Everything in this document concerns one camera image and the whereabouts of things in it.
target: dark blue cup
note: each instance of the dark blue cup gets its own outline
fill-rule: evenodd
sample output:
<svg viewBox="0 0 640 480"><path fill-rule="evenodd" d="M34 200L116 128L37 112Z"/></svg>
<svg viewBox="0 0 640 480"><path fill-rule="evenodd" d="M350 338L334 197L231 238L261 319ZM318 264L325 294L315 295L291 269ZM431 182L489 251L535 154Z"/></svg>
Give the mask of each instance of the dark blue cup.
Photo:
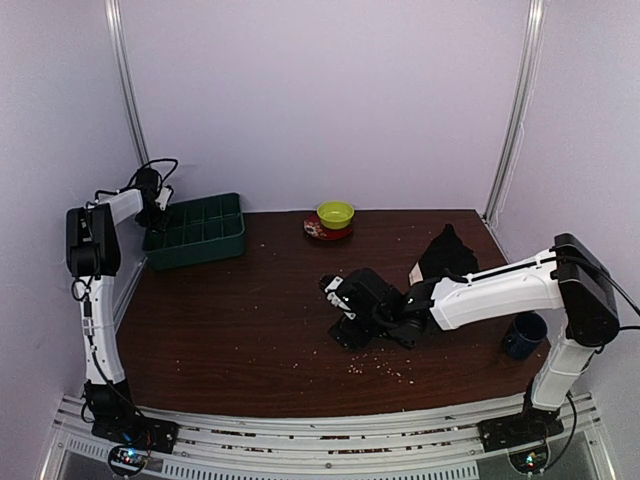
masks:
<svg viewBox="0 0 640 480"><path fill-rule="evenodd" d="M524 360L547 337L547 324L533 312L519 313L502 339L502 348L511 358Z"/></svg>

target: bowl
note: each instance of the bowl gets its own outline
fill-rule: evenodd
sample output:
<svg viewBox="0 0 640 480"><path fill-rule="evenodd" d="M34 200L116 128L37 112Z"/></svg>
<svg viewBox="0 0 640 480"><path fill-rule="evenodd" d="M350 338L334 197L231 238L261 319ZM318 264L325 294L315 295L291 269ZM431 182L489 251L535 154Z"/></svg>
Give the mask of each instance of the bowl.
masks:
<svg viewBox="0 0 640 480"><path fill-rule="evenodd" d="M348 227L355 210L346 202L325 202L318 207L320 223L330 230Z"/></svg>

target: green bin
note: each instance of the green bin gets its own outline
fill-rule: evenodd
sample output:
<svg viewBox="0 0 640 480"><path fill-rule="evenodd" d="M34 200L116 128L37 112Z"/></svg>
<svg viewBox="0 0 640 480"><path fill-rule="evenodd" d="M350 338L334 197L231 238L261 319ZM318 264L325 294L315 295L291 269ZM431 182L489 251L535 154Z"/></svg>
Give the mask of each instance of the green bin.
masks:
<svg viewBox="0 0 640 480"><path fill-rule="evenodd" d="M148 230L142 249L154 270L196 265L244 253L240 195L226 193L169 206L165 232Z"/></svg>

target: dark brown tabletop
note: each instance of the dark brown tabletop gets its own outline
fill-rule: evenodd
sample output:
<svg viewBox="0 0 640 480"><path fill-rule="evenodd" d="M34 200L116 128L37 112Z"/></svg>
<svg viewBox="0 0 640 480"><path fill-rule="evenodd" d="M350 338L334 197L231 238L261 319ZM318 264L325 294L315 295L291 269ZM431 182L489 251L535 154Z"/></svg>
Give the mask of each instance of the dark brown tabletop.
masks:
<svg viewBox="0 0 640 480"><path fill-rule="evenodd" d="M401 291L446 223L480 268L503 265L474 211L358 212L335 243L302 232L308 213L245 216L242 257L145 269L118 334L139 405L192 413L322 417L427 409L525 390L548 343L524 362L500 340L510 318L477 322L414 350L374 339L358 352L327 334L340 312L321 295L324 274L370 267Z"/></svg>

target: vertical metal post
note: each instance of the vertical metal post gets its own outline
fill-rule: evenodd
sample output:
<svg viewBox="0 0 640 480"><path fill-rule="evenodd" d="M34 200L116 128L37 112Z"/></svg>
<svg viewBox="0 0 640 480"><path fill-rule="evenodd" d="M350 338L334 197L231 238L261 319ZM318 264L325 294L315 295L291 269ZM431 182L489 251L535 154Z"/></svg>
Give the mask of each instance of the vertical metal post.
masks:
<svg viewBox="0 0 640 480"><path fill-rule="evenodd" d="M529 4L529 20L524 38L513 109L511 111L511 118L509 119L504 146L502 147L500 162L498 163L498 170L496 171L496 177L491 187L489 201L484 214L484 218L489 226L495 225L497 221L500 202L503 198L504 190L508 186L507 180L517 154L518 132L521 128L526 106L532 93L532 81L534 79L536 62L542 40L542 22L545 12L544 2L545 0L530 0Z"/></svg>
<svg viewBox="0 0 640 480"><path fill-rule="evenodd" d="M122 18L120 16L120 2L119 0L105 0L105 7L107 24L109 26L109 33L111 34L111 42L113 43L113 51L116 56L116 63L120 74L120 86L122 87L129 130L136 154L138 155L138 160L141 165L144 165L149 161L149 152L147 151L147 145L144 140L136 97L133 93L131 71L129 69L129 60L127 58L127 49L122 29Z"/></svg>

